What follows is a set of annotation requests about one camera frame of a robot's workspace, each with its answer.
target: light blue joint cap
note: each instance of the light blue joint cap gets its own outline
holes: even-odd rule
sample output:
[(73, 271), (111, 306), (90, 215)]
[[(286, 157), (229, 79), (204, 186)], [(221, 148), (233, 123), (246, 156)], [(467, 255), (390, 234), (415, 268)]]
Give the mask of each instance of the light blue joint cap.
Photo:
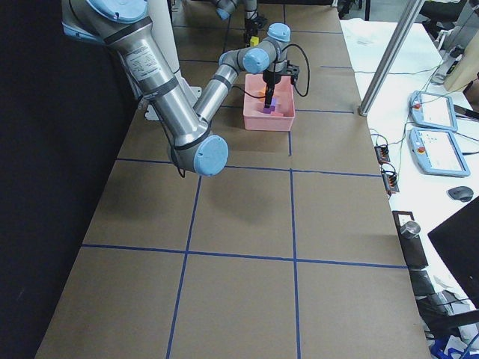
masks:
[(223, 9), (216, 9), (216, 13), (218, 14), (219, 18), (225, 21), (228, 17), (230, 17), (230, 13), (224, 11)]
[(291, 38), (290, 27), (286, 24), (271, 24), (268, 28), (268, 36), (282, 43), (289, 43)]
[(98, 45), (105, 45), (105, 42), (102, 40), (101, 37), (95, 36), (86, 31), (82, 31), (79, 28), (69, 26), (64, 22), (62, 23), (62, 25), (64, 34), (74, 40), (81, 41), (83, 43), (95, 43)]
[(269, 66), (269, 56), (266, 51), (258, 47), (249, 50), (244, 58), (242, 58), (242, 65), (249, 73), (262, 73)]
[(148, 9), (145, 0), (86, 0), (101, 16), (115, 22), (131, 24), (142, 19)]
[(212, 135), (205, 139), (198, 147), (193, 167), (200, 176), (214, 176), (221, 172), (228, 160), (228, 145), (226, 141)]

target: metal pole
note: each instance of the metal pole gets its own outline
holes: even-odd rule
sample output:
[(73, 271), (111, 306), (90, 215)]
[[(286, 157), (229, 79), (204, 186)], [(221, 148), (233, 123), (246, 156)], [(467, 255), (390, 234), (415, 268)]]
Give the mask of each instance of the metal pole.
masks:
[(416, 17), (418, 17), (419, 11), (421, 10), (424, 2), (425, 0), (409, 0), (409, 3), (404, 9), (396, 29), (392, 34), (392, 38), (389, 41), (388, 47), (386, 47), (384, 55), (379, 62), (376, 73), (374, 73), (374, 77), (371, 80), (366, 94), (364, 95), (364, 99), (359, 106), (359, 114), (361, 116), (367, 116), (367, 113), (369, 112), (377, 94), (379, 93), (379, 90), (381, 89), (382, 83), (391, 69), (397, 53), (403, 45), (403, 42), (406, 39), (412, 24), (416, 20)]

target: black curtain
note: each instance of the black curtain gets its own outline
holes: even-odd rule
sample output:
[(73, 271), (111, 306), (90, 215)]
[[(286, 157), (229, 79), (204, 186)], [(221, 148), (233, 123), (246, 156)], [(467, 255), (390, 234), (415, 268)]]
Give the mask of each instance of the black curtain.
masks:
[(135, 100), (113, 55), (63, 35), (60, 0), (3, 1), (0, 23), (0, 358), (32, 358)]

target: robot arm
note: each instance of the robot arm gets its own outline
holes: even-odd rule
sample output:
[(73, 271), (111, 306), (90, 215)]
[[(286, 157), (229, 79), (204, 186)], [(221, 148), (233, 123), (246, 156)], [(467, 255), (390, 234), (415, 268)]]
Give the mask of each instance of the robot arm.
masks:
[[(272, 24), (268, 30), (268, 37), (257, 46), (224, 53), (219, 59), (218, 70), (195, 103), (196, 113), (201, 118), (211, 121), (242, 71), (253, 74), (263, 73), (263, 79), (264, 74), (269, 70), (274, 71), (275, 67), (276, 73), (278, 73), (286, 66), (287, 50), (285, 47), (289, 41), (290, 29), (287, 25)], [(274, 80), (277, 79), (276, 83), (278, 83), (281, 80), (281, 75), (276, 77)], [(266, 95), (271, 86), (274, 90), (274, 84), (271, 81), (266, 82)]]
[(120, 12), (101, 0), (63, 0), (65, 32), (103, 42), (120, 54), (126, 71), (168, 128), (169, 156), (178, 168), (202, 176), (219, 173), (226, 165), (228, 146), (210, 131), (211, 119), (240, 71), (260, 73), (285, 58), (289, 28), (274, 24), (258, 46), (223, 54), (216, 74), (193, 108), (151, 36), (152, 20), (145, 16), (147, 3), (131, 3), (136, 6)]
[[(238, 8), (241, 0), (210, 0), (216, 6), (216, 13), (222, 20), (228, 19)], [(250, 46), (253, 36), (257, 37), (258, 30), (261, 30), (268, 22), (268, 19), (257, 12), (257, 0), (242, 0), (245, 5), (245, 33), (243, 35), (245, 46)]]

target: black chair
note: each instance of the black chair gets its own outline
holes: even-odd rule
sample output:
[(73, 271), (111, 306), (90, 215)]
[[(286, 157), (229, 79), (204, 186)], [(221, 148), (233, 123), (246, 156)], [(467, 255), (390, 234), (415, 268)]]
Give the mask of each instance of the black chair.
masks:
[(429, 20), (423, 21), (422, 25), (436, 39), (441, 30), (454, 28), (453, 22), (459, 19), (466, 2), (467, 0), (460, 0), (457, 3), (426, 1), (419, 13)]

